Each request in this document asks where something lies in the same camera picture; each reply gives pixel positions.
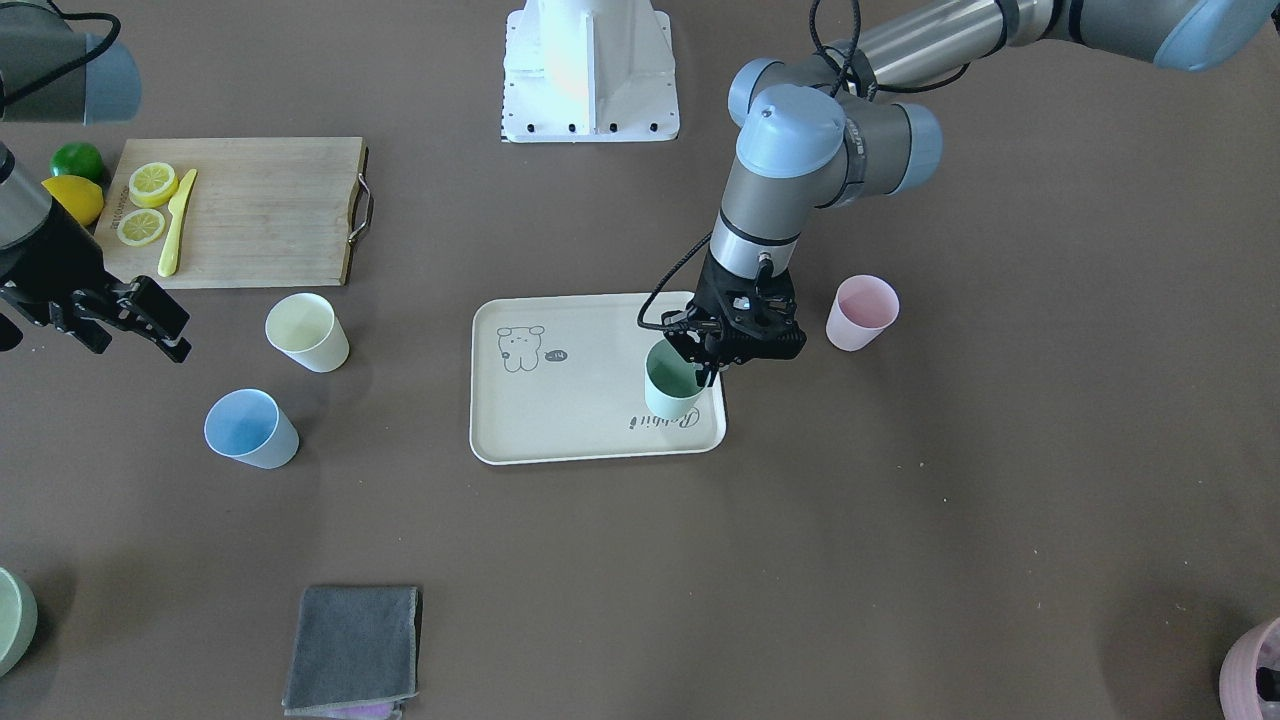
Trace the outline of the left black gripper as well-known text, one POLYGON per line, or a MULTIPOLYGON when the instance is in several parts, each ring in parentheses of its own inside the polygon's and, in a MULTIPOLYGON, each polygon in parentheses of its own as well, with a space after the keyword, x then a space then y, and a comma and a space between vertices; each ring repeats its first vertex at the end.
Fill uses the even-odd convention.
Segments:
POLYGON ((723 366, 790 360, 806 343, 790 272, 773 270, 771 260, 759 260, 748 277, 735 275, 708 254, 692 300, 664 314, 664 337, 684 360, 703 368, 705 389, 723 366))

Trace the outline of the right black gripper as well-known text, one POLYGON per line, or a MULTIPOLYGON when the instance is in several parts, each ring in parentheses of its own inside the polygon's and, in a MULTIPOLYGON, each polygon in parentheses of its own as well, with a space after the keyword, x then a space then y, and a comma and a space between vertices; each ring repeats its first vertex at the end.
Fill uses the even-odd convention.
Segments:
MULTIPOLYGON (((116 313, 115 328, 145 337, 173 363, 183 363, 192 350, 182 337, 189 314, 148 275, 128 283, 111 275, 101 249, 61 205, 52 205, 20 238, 3 240, 1 261, 3 299, 33 324, 54 325, 93 354, 102 354, 111 336, 92 316, 78 314, 78 292, 97 310, 116 313)), ((23 331, 1 315, 0 351, 14 350, 23 338, 23 331)))

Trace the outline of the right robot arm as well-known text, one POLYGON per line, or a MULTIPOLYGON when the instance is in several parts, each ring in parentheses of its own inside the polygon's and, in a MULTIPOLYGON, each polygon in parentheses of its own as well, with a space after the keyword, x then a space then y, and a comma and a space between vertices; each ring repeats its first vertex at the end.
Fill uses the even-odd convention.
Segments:
MULTIPOLYGON (((133 119, 141 78, 110 12, 52 1, 1 9, 3 127, 92 126, 133 119)), ((49 327, 102 354, 114 331, 137 334, 174 363, 191 351, 189 314, 152 278, 120 281, 93 236, 1 147, 3 348, 27 325, 49 327)))

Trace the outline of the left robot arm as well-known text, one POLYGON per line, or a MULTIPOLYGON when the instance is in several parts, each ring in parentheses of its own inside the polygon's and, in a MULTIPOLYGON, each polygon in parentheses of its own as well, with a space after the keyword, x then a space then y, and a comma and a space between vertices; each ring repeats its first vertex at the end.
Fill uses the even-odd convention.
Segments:
POLYGON ((790 360, 806 336, 788 264, 809 214, 927 182, 940 123, 924 106, 877 94, 941 88, 1007 46, 1053 38, 1155 67, 1201 72, 1239 53, 1274 19, 1274 1, 933 1, 808 59, 748 63, 730 87, 735 159, 698 287, 654 329, 694 389, 728 365, 790 360))

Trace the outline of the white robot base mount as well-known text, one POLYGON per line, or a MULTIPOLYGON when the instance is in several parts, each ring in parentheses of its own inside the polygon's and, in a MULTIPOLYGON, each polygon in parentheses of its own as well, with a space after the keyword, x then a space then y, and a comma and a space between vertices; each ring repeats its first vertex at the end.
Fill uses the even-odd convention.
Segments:
POLYGON ((503 69, 506 142, 678 136, 671 20, 649 1, 527 1, 507 15, 503 69))

